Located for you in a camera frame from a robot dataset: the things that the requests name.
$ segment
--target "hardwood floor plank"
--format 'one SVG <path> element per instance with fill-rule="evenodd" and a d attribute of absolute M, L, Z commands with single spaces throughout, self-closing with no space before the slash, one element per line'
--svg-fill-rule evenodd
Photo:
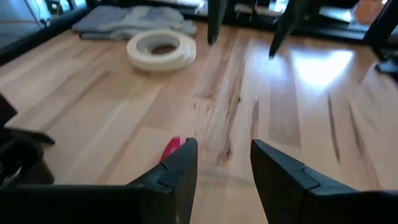
<path fill-rule="evenodd" d="M 191 223 L 267 223 L 250 163 L 261 139 L 358 190 L 398 189 L 398 90 L 367 47 L 198 23 L 197 57 L 176 72 L 132 66 L 126 42 L 70 31 L 0 68 L 19 111 L 8 124 L 56 140 L 56 184 L 126 184 L 156 165 L 172 136 L 198 141 Z"/>

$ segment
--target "gray cloth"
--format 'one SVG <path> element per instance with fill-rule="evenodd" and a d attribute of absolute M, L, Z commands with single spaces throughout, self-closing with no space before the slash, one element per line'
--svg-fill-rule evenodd
<path fill-rule="evenodd" d="M 187 35 L 197 33 L 192 21 L 185 21 L 180 12 L 170 7 L 98 6 L 72 26 L 82 39 L 130 39 L 151 29 L 172 29 Z"/>

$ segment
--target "red tag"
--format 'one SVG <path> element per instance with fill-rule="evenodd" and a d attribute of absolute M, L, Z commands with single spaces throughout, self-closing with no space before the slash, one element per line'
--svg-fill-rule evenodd
<path fill-rule="evenodd" d="M 184 143 L 185 143 L 185 140 L 182 139 L 181 137 L 178 137 L 178 136 L 173 137 L 170 140 L 170 142 L 167 144 L 166 148 L 164 149 L 162 157 L 160 158 L 160 161 L 164 160 L 171 153 L 173 153 L 174 151 L 179 149 L 180 146 L 182 146 Z"/>

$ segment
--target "white tape roll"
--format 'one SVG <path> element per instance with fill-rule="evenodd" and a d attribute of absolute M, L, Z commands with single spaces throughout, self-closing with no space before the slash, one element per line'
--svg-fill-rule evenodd
<path fill-rule="evenodd" d="M 172 45 L 175 50 L 162 55 L 151 54 L 161 45 Z M 136 67 L 155 72 L 177 70 L 190 65 L 197 54 L 195 41 L 184 34 L 168 30 L 150 30 L 133 37 L 127 44 L 130 61 Z"/>

